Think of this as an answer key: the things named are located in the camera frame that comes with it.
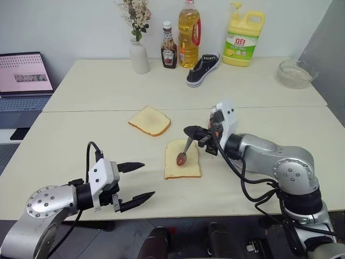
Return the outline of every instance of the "bottle cap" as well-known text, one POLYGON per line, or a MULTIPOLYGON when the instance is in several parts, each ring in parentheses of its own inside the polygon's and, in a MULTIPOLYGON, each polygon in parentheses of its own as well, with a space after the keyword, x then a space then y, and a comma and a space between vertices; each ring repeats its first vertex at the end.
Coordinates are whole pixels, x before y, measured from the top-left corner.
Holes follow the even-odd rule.
POLYGON ((169 21, 163 22, 163 29, 171 29, 171 22, 169 21))
POLYGON ((236 8, 236 12, 238 12, 238 9, 241 8, 242 4, 241 3, 230 3, 233 4, 236 8))

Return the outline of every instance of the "robotic arm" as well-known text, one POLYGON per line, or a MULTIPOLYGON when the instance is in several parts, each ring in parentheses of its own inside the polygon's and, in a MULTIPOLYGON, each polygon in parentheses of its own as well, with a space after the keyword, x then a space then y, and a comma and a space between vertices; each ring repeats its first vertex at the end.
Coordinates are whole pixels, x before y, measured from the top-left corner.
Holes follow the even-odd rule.
POLYGON ((1 255, 13 259, 46 259, 56 231, 68 216, 90 208, 112 204, 115 212, 125 212, 147 201, 155 192, 122 202, 118 197, 119 172, 130 172, 143 163, 111 162, 96 150, 96 164, 88 171, 89 181, 77 179, 63 186, 46 186, 28 199, 24 213, 4 239, 1 255))
POLYGON ((236 123, 232 104, 222 102, 212 108, 209 129, 190 126, 184 132, 189 140, 197 140, 199 147, 206 146, 206 152, 217 155, 221 149, 224 159, 235 167, 242 169, 244 164, 246 172, 265 174, 277 181, 275 192, 286 218, 281 224, 296 255, 345 258, 345 246, 336 242, 326 204, 321 200, 310 152, 250 134, 234 134, 236 123))

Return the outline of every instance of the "spoon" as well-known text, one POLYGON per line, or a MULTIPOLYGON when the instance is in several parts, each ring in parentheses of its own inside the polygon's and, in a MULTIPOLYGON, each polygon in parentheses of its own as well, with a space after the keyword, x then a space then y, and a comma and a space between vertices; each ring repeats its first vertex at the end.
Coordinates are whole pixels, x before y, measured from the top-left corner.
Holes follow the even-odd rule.
POLYGON ((193 142, 193 139, 188 137, 187 143, 185 144, 185 147, 184 147, 184 151, 182 153, 178 154, 178 156, 176 158, 176 164, 178 166, 183 166, 186 163, 186 161, 187 161, 186 152, 187 152, 188 148, 190 147, 190 145, 192 144, 192 142, 193 142))

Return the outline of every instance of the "ketchup bottle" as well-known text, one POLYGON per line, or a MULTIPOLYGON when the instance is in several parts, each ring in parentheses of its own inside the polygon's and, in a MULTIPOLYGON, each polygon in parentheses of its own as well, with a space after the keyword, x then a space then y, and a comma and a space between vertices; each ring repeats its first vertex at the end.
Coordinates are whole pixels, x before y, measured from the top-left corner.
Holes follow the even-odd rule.
POLYGON ((177 46, 171 34, 171 22, 163 22, 164 40, 161 45, 163 66, 174 69, 177 63, 177 46))

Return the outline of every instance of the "shoe sole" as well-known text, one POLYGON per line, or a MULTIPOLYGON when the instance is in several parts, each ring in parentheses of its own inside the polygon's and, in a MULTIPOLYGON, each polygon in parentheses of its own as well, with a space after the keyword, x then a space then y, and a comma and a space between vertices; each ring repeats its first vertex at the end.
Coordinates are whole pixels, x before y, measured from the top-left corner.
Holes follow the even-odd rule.
POLYGON ((210 73, 212 72, 213 70, 217 69, 219 67, 219 63, 220 63, 220 54, 217 53, 217 56, 218 56, 218 61, 216 62, 216 64, 214 65, 213 68, 211 68, 209 71, 207 71, 203 76, 202 78, 200 78, 199 81, 196 81, 196 82, 189 82, 188 80, 186 81, 187 82, 187 85, 189 87, 198 87, 199 85, 201 85, 201 83, 203 82, 204 78, 210 73))

